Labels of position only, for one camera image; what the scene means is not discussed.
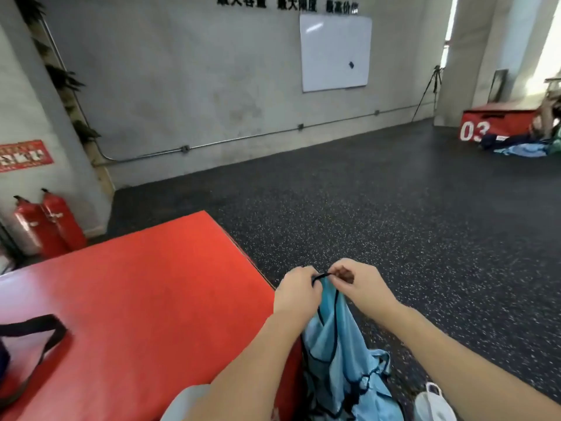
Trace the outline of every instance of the white bottle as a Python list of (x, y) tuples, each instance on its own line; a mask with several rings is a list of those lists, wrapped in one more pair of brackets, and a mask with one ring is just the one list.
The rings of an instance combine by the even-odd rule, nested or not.
[(417, 395), (413, 414), (415, 421), (457, 421), (454, 410), (435, 383), (426, 383), (426, 391)]

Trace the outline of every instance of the speckled floor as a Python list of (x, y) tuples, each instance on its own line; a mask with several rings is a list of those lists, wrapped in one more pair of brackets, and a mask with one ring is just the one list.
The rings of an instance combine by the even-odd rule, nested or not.
[[(561, 403), (561, 156), (455, 134), (423, 121), (119, 190), (108, 234), (206, 210), (273, 283), (344, 256), (375, 264), (402, 302)], [(404, 400), (423, 370), (355, 316), (392, 352)]]

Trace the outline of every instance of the hand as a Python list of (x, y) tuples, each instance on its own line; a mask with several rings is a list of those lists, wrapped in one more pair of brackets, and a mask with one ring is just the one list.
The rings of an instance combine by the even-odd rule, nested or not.
[(284, 275), (275, 291), (273, 313), (293, 317), (300, 328), (299, 332), (302, 332), (321, 303), (321, 282), (316, 281), (312, 287), (312, 277), (317, 275), (319, 273), (312, 266), (296, 267)]
[(328, 270), (329, 280), (366, 316), (386, 329), (401, 307), (374, 266), (348, 258), (337, 261)]

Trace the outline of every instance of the tripod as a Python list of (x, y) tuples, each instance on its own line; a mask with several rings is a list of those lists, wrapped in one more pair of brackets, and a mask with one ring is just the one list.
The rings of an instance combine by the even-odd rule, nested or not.
[(430, 83), (432, 83), (432, 80), (434, 80), (434, 90), (432, 91), (434, 93), (434, 106), (432, 108), (432, 113), (434, 114), (437, 111), (438, 83), (440, 82), (440, 86), (442, 86), (442, 75), (441, 75), (441, 73), (442, 73), (443, 69), (444, 68), (441, 68), (440, 65), (436, 65), (434, 67), (434, 70), (432, 71), (432, 75), (430, 77), (429, 83), (426, 85), (425, 92), (423, 93), (423, 97), (421, 98), (421, 101), (419, 102), (419, 105), (417, 106), (417, 110), (413, 114), (413, 118), (411, 119), (411, 122), (413, 122), (415, 120), (415, 116), (417, 115), (417, 112), (419, 112), (419, 108), (423, 104), (423, 99), (425, 98), (426, 92), (429, 91)]

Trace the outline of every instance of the red fire extinguisher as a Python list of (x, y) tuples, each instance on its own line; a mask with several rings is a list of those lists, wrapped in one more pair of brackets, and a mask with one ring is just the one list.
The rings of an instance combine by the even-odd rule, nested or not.
[(39, 204), (32, 204), (20, 196), (14, 198), (18, 200), (14, 214), (39, 248), (41, 255), (45, 258), (53, 258), (70, 252), (60, 237), (57, 227), (47, 219)]
[(74, 219), (66, 201), (58, 195), (50, 193), (45, 188), (41, 190), (45, 192), (43, 194), (43, 209), (57, 225), (58, 233), (60, 233), (66, 245), (68, 245), (72, 251), (85, 248), (88, 241), (82, 229), (78, 226), (78, 223), (76, 223), (76, 219)]

